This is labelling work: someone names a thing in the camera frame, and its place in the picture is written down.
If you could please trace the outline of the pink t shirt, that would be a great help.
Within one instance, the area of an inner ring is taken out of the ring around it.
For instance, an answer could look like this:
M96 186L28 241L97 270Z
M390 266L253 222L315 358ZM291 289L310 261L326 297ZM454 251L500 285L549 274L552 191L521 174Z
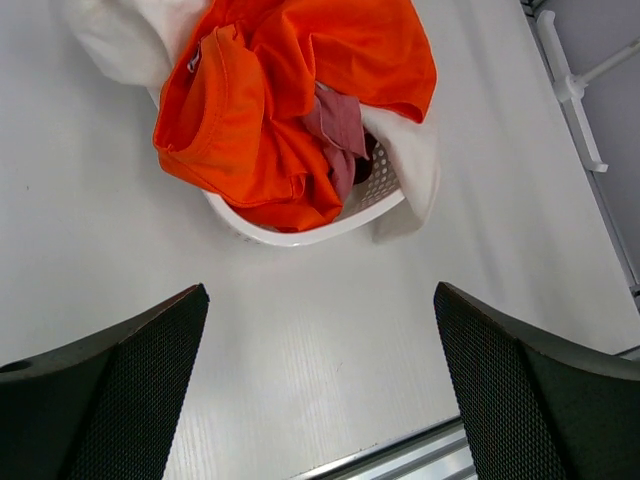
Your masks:
M317 84L313 107L301 122L320 141L330 182L344 202L354 185L356 159L368 160L359 100Z

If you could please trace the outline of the orange t shirt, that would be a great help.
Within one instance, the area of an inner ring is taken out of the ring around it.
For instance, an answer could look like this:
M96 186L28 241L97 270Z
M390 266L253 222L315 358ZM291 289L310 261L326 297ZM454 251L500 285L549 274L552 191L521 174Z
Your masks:
M316 85L420 122L436 79L409 1L215 1L163 86L153 143L167 173L299 228L343 206L301 122Z

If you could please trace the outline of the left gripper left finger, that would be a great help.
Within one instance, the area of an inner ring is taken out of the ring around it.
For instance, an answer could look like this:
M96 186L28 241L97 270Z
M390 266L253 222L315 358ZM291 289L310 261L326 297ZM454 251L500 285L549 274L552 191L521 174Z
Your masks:
M208 307L205 287L193 285L2 366L2 478L162 478Z

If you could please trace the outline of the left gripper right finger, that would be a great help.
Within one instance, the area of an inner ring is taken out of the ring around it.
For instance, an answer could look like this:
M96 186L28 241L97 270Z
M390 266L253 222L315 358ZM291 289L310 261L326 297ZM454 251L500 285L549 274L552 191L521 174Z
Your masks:
M439 337L481 479L636 479L639 364L510 317L455 286Z

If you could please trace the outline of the white t shirt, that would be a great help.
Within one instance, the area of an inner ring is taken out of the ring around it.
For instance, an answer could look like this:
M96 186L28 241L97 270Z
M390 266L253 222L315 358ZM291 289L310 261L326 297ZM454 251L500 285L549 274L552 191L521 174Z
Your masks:
M71 34L101 73L118 83L146 89L159 115L163 86L201 15L213 2L65 1L61 10ZM405 196L377 220L384 237L418 230L434 205L440 165L436 135L427 118L431 102L420 122L360 102L368 160L356 159L353 187L368 177L369 149L381 140L390 147Z

